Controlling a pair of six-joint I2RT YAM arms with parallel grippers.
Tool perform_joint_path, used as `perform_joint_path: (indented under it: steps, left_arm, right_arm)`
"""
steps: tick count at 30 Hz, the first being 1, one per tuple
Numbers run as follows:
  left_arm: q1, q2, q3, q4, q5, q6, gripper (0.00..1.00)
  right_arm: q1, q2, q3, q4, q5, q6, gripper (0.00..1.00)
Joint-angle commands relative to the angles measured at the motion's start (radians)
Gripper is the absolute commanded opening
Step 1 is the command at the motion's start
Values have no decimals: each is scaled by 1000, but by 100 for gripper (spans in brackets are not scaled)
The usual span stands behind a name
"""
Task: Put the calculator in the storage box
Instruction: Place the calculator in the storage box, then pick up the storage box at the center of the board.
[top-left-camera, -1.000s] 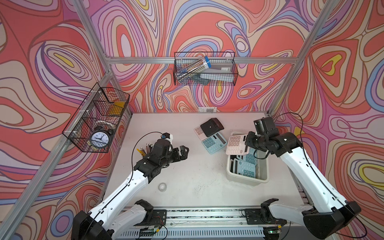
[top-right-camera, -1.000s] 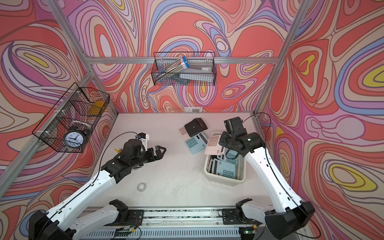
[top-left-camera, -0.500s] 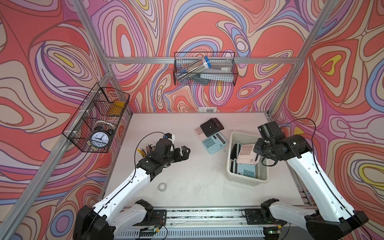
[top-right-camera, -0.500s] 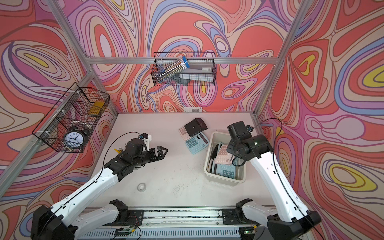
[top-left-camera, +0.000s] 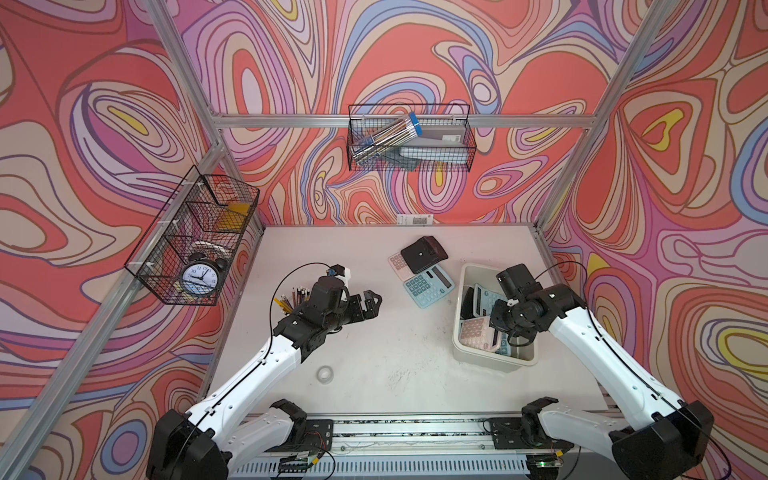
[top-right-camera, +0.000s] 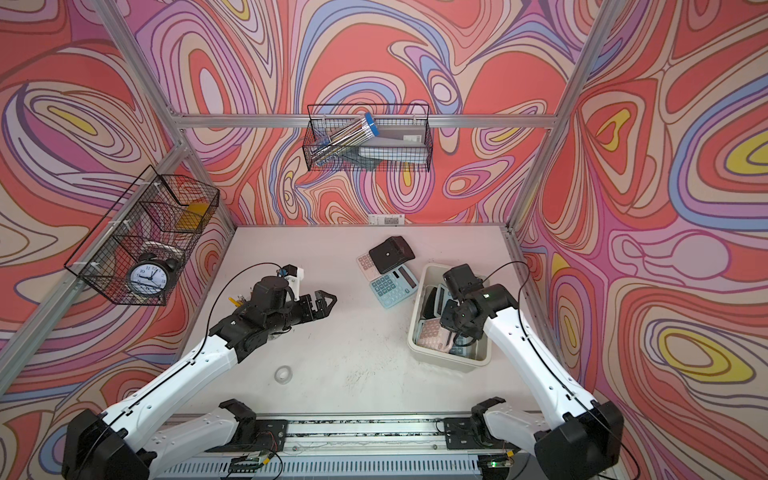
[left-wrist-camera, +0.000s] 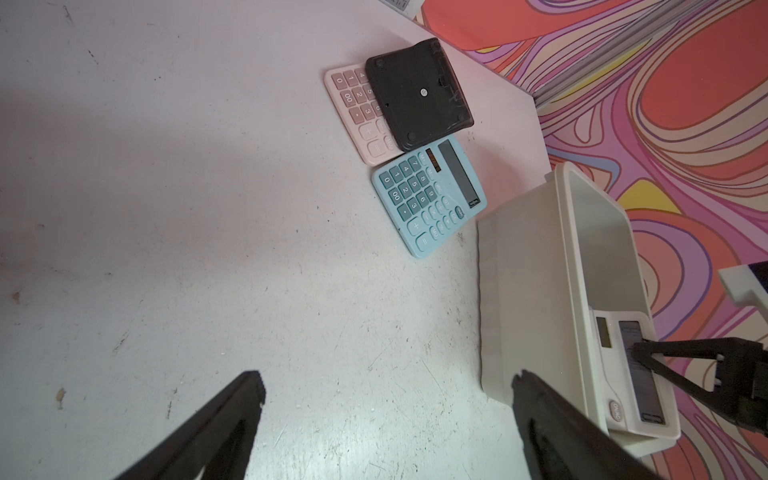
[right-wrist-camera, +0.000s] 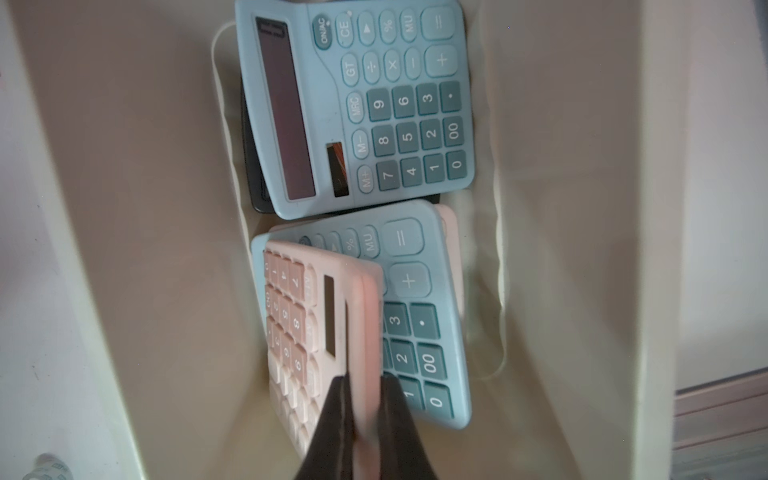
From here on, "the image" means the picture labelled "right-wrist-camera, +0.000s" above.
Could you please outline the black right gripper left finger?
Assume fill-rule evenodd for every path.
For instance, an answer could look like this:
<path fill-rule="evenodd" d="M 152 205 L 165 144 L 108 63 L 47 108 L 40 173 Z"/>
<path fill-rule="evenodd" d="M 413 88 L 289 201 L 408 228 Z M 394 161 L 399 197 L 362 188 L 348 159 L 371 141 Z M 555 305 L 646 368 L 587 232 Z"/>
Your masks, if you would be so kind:
<path fill-rule="evenodd" d="M 295 480 L 353 478 L 355 424 L 349 375 L 329 387 L 308 451 Z"/>

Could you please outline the light blue calculator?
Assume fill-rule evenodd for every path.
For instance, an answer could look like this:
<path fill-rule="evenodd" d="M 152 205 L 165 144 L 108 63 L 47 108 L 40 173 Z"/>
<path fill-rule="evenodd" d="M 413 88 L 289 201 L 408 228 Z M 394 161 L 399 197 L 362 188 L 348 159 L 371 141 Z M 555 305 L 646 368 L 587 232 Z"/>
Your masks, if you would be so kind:
<path fill-rule="evenodd" d="M 411 200 L 281 225 L 254 237 L 251 254 L 259 300 L 258 250 L 270 240 L 378 264 L 384 277 L 384 371 L 399 378 L 417 416 L 454 429 L 469 424 L 472 408 L 461 321 L 443 224 L 434 204 Z"/>
<path fill-rule="evenodd" d="M 456 1 L 239 1 L 242 86 L 285 220 L 465 189 L 475 171 Z"/>

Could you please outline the white plastic storage box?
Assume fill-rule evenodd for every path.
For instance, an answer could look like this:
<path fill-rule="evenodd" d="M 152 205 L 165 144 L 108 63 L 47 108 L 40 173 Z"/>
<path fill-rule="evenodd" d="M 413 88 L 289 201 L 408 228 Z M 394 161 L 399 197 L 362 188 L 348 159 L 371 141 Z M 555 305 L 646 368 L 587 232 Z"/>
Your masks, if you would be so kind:
<path fill-rule="evenodd" d="M 466 1 L 460 227 L 472 419 L 441 479 L 665 479 L 691 6 Z M 230 1 L 5 1 L 4 478 L 289 479 L 248 235 Z"/>

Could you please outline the white pink-keyed calculator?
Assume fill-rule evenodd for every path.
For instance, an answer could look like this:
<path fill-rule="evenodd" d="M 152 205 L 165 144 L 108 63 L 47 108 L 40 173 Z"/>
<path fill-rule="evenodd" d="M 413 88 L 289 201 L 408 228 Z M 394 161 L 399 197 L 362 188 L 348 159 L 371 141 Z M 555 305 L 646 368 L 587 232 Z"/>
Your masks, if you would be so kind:
<path fill-rule="evenodd" d="M 334 379 L 349 381 L 355 479 L 380 474 L 382 268 L 317 247 L 270 240 L 259 248 L 272 404 L 298 454 L 320 437 Z"/>

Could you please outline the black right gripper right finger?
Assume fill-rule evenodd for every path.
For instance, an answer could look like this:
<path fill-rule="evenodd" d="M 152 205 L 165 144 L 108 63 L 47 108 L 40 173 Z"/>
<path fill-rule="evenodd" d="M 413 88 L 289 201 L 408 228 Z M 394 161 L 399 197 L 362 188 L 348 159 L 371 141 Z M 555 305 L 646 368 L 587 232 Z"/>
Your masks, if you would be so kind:
<path fill-rule="evenodd" d="M 381 377 L 377 428 L 380 479 L 437 479 L 399 380 Z"/>

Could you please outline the pink calculator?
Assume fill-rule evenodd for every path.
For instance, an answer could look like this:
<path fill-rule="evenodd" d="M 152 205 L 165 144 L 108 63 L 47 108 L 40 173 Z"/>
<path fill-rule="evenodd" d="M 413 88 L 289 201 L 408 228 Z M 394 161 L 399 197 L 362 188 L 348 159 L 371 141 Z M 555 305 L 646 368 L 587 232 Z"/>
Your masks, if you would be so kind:
<path fill-rule="evenodd" d="M 444 238 L 449 256 L 449 265 L 457 301 L 458 315 L 460 321 L 464 322 L 466 302 L 457 217 L 455 212 L 447 205 L 434 204 L 434 207 L 440 215 L 443 224 Z"/>

